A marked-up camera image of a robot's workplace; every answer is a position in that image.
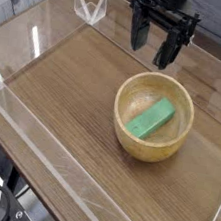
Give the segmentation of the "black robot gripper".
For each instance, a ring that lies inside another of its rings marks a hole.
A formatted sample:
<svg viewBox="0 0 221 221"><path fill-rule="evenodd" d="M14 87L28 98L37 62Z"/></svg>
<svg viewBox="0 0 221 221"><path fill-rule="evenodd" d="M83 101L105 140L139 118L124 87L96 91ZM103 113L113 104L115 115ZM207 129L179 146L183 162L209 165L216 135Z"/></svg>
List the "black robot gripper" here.
<svg viewBox="0 0 221 221"><path fill-rule="evenodd" d="M188 0L132 0L133 12L131 23L131 47L134 51L147 42L150 23L154 22L168 32L153 60L159 70L174 62L182 44L190 44L194 38L195 28L200 22L199 14L191 12Z"/></svg>

